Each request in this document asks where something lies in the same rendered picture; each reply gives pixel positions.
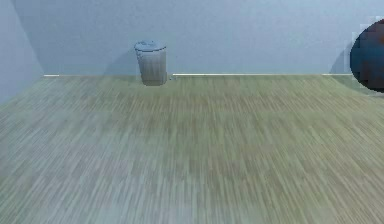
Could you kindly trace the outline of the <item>grey round bin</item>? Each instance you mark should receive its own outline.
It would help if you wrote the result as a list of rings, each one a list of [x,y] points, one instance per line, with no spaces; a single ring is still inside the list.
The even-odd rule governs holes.
[[[134,45],[134,49],[143,84],[165,84],[168,79],[166,45],[154,40],[142,40]]]

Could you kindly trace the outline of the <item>dark blue round object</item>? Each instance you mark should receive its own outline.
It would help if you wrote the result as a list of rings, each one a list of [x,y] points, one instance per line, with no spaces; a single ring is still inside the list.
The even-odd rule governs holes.
[[[384,93],[384,18],[365,28],[349,56],[354,78],[369,90]]]

